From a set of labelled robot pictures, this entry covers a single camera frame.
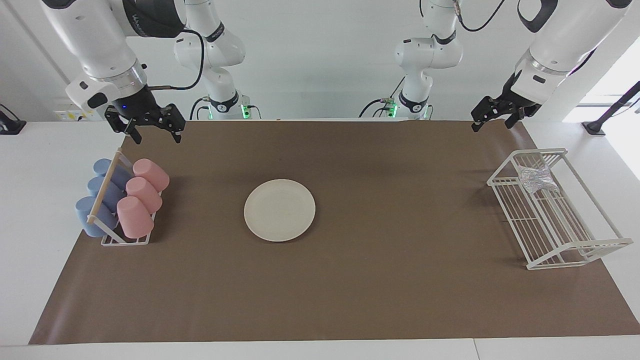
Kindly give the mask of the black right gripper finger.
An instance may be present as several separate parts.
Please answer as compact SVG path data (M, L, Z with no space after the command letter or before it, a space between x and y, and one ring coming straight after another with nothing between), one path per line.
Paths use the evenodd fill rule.
M115 133L123 133L131 137L137 145L142 143L142 135L137 130L135 120L125 117L128 122L123 121L121 114L116 109L106 109L105 119Z
M158 128L170 132L176 144L182 142L182 132L185 130L186 120L176 105L169 104L160 108Z

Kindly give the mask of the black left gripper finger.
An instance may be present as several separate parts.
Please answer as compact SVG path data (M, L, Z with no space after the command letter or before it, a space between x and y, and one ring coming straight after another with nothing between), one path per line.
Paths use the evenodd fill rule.
M500 98L485 96L470 112L471 118L473 120L471 129L474 133L479 132L479 130L485 125L485 123L497 119L499 116L501 116L503 110L504 104Z
M505 127L507 129L512 129L524 117L525 109L523 107L519 107L517 110L514 110L512 114L504 121Z

